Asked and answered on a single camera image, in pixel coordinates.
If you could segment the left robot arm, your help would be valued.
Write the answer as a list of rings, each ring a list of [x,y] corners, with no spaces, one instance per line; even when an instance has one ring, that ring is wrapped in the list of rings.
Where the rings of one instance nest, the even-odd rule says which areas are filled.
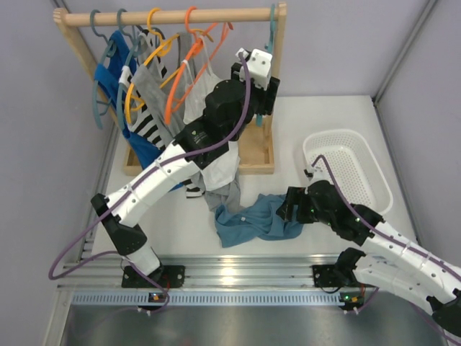
[[[230,149],[255,114],[270,115],[279,79],[269,63],[250,58],[231,67],[231,79],[221,81],[205,98],[202,116],[185,125],[163,153],[131,183],[91,204],[117,253],[147,286],[156,286],[164,266],[138,222],[173,187],[208,168]]]

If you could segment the teal blue tank top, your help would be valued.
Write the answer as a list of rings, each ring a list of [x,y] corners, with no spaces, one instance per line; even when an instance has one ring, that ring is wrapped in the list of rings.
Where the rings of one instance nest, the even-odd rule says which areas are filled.
[[[215,211],[215,230],[221,247],[235,247],[256,238],[282,241],[299,237],[303,225],[285,222],[277,215],[284,201],[284,195],[260,194],[253,205],[235,213],[225,205],[219,206]]]

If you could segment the teal plastic hanger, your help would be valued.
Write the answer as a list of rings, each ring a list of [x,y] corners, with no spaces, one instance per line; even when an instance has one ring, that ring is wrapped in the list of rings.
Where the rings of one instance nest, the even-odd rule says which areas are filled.
[[[271,5],[270,15],[269,15],[269,39],[267,44],[264,46],[266,52],[273,53],[274,48],[274,34],[276,30],[276,22],[274,19],[275,15],[275,4]],[[263,115],[258,114],[256,116],[256,125],[261,127],[263,125]]]

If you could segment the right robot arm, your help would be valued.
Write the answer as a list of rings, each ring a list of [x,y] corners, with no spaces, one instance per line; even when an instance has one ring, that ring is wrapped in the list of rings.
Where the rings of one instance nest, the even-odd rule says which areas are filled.
[[[327,180],[289,187],[276,214],[284,221],[323,223],[357,245],[336,262],[343,285],[382,288],[428,313],[442,329],[460,336],[460,268],[407,239],[377,212],[348,203]]]

